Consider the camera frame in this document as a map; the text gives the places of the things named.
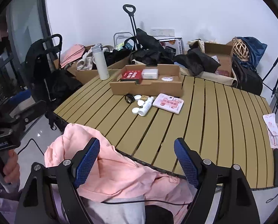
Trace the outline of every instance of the pink jacket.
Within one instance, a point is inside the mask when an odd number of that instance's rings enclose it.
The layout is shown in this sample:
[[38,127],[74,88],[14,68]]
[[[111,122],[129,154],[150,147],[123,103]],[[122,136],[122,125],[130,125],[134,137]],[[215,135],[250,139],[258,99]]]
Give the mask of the pink jacket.
[[[64,159],[72,159],[88,141],[100,141],[100,153],[85,182],[78,188],[80,196],[102,202],[109,198],[134,198],[144,195],[146,200],[164,200],[171,203],[190,203],[192,194],[184,179],[160,173],[121,155],[97,130],[79,124],[68,124],[44,154],[46,167],[57,166]],[[160,202],[146,202],[171,211],[174,223],[180,223],[187,206]]]

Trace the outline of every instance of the woven bamboo lantern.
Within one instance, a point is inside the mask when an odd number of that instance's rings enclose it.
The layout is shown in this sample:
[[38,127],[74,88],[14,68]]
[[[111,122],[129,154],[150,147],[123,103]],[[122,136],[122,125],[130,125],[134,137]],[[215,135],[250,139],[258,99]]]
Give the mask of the woven bamboo lantern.
[[241,61],[249,61],[249,50],[243,40],[238,38],[233,38],[234,43],[234,54],[241,60]]

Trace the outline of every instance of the human hand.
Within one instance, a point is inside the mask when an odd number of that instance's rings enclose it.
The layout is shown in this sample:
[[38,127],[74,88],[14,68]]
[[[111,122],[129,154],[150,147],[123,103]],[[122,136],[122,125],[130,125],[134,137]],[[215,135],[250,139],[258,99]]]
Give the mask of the human hand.
[[6,183],[17,183],[20,179],[20,166],[18,164],[18,155],[14,150],[8,151],[9,158],[3,168]]

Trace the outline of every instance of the table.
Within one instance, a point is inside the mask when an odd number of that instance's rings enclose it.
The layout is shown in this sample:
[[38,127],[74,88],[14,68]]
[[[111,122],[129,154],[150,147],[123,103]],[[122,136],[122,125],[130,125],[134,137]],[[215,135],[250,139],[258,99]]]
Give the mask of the table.
[[201,158],[219,166],[239,164],[251,188],[274,186],[274,156],[263,114],[271,113],[259,96],[212,81],[182,76],[184,105],[179,115],[152,107],[134,115],[124,96],[113,95],[110,78],[93,78],[54,112],[69,123],[99,130],[116,150],[151,168],[184,178],[173,144],[183,137]]

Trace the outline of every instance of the pink bag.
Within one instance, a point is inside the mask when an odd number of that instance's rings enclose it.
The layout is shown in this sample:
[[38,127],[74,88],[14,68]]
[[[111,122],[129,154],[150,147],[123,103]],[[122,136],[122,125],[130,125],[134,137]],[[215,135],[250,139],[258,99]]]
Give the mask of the pink bag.
[[84,54],[84,51],[85,51],[85,46],[84,45],[79,45],[79,44],[73,45],[66,52],[64,52],[64,56],[61,56],[61,58],[60,58],[61,67],[63,68],[68,63],[82,58],[82,55]]

